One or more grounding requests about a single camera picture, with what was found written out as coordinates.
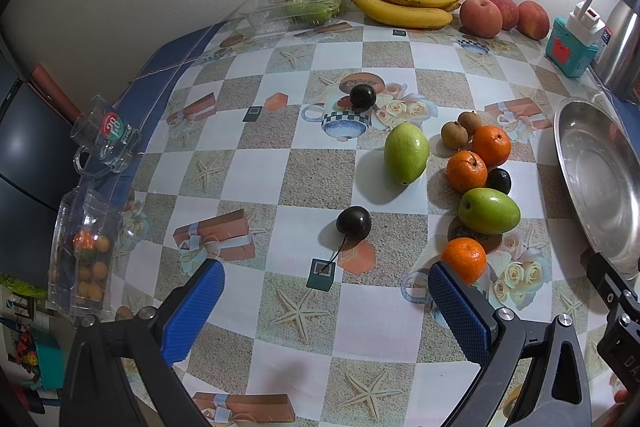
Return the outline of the teal toy box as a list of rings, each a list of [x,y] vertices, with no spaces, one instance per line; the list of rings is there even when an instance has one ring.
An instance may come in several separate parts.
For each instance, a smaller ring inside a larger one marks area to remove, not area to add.
[[[567,78],[580,77],[597,52],[597,43],[586,46],[566,28],[565,17],[555,17],[546,55]]]

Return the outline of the green mango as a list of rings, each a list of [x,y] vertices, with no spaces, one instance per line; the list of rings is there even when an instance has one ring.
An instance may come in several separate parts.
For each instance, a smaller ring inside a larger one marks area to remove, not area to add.
[[[521,210],[508,195],[489,187],[475,187],[462,195],[458,217],[472,231],[500,235],[520,223]]]
[[[385,166],[400,185],[409,185],[422,176],[430,157],[430,144],[419,127],[410,122],[398,124],[387,135]]]

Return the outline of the glass mug with logo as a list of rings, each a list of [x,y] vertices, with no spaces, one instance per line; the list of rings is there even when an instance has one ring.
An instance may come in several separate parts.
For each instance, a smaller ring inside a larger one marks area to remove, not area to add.
[[[141,132],[117,114],[101,95],[94,96],[91,101],[93,108],[76,119],[70,132],[70,137],[79,145],[73,157],[74,168],[79,176],[89,179],[98,179],[111,172],[122,173],[140,150]],[[89,161],[81,165],[82,154],[99,161],[102,168],[89,170]]]

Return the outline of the orange top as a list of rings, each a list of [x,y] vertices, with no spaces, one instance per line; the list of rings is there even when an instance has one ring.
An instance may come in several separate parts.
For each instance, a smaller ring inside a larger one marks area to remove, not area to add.
[[[471,150],[484,160],[487,167],[497,167],[508,160],[511,140],[502,128],[485,124],[475,131]]]

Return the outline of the dark plum with stem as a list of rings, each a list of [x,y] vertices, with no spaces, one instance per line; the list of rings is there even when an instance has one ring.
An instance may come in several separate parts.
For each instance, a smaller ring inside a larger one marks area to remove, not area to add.
[[[328,275],[334,261],[341,256],[343,259],[340,265],[348,273],[359,275],[373,267],[373,261],[367,260],[361,252],[359,245],[368,237],[371,231],[371,216],[366,208],[352,206],[343,210],[335,221],[337,231],[343,235],[340,247],[329,261],[323,261],[320,265],[319,273]]]

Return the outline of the red apple middle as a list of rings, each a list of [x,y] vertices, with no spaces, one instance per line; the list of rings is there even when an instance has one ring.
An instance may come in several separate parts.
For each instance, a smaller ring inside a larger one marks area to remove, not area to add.
[[[502,16],[502,29],[509,31],[518,24],[518,6],[512,0],[489,0],[500,11]]]

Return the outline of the orange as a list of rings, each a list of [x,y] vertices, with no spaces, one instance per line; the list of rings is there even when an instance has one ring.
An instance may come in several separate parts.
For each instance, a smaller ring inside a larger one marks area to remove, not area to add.
[[[475,131],[471,150],[484,160],[487,167],[497,167],[508,160],[511,140],[502,128],[485,124]]]
[[[483,275],[487,265],[484,247],[469,237],[451,239],[440,254],[440,260],[447,262],[468,285],[472,285]]]
[[[477,153],[472,150],[460,150],[448,159],[446,175],[449,184],[457,192],[465,193],[472,188],[485,186],[488,169],[485,161]]]

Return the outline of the clear box small oranges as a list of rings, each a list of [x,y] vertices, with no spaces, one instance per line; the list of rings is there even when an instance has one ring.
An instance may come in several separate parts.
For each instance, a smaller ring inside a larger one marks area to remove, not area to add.
[[[107,317],[112,254],[120,212],[91,184],[63,196],[56,217],[48,273],[52,309],[75,323]]]

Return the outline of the blue cloth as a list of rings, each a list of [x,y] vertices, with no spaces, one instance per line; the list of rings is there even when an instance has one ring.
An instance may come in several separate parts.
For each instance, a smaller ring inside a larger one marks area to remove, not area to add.
[[[132,190],[148,191],[136,179],[141,161],[145,155],[163,153],[169,140],[166,117],[171,112],[172,92],[193,82],[188,69],[221,27],[216,23],[164,44],[115,102],[116,113],[141,132],[140,152],[132,164],[122,173],[110,173],[94,182],[94,189],[116,209],[124,209]]]

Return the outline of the large steel bowl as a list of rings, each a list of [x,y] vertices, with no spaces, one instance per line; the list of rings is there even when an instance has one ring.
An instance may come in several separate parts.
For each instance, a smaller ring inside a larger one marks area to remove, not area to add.
[[[627,279],[639,274],[639,159],[616,121],[581,98],[555,109],[556,156],[590,247]]]

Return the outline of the clear bag green fruit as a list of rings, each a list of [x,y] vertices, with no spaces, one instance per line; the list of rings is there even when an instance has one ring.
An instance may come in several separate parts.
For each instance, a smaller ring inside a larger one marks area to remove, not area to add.
[[[231,12],[227,23],[254,35],[314,29],[335,20],[344,0],[247,0]]]

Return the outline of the red apple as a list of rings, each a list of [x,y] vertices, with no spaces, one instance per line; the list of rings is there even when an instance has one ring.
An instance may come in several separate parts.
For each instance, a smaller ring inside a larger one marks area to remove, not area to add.
[[[467,32],[480,38],[494,38],[502,29],[502,14],[490,0],[465,0],[460,22]]]
[[[500,11],[502,16],[502,29],[509,31],[518,24],[518,6],[512,0],[489,0]]]
[[[523,1],[518,5],[518,31],[533,40],[543,39],[548,35],[550,20],[544,8],[533,0]]]

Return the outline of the brown kiwi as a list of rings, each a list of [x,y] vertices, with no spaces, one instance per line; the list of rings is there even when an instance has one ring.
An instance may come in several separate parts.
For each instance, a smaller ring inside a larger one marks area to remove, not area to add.
[[[440,129],[440,139],[450,150],[461,150],[469,142],[465,127],[457,121],[448,121]]]
[[[475,112],[461,113],[458,116],[457,122],[466,130],[469,138],[472,138],[475,132],[483,126],[482,118]]]

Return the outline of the red apple right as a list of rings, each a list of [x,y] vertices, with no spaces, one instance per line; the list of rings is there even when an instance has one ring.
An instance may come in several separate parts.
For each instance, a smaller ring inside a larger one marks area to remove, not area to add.
[[[544,8],[533,0],[523,1],[518,5],[518,31],[533,40],[543,39],[548,35],[550,20]]]

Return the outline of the steel thermos jug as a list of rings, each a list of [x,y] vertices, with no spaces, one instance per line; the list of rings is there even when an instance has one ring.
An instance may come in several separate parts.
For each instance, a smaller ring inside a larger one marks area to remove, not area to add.
[[[639,101],[639,0],[620,0],[614,6],[591,69],[617,98]]]

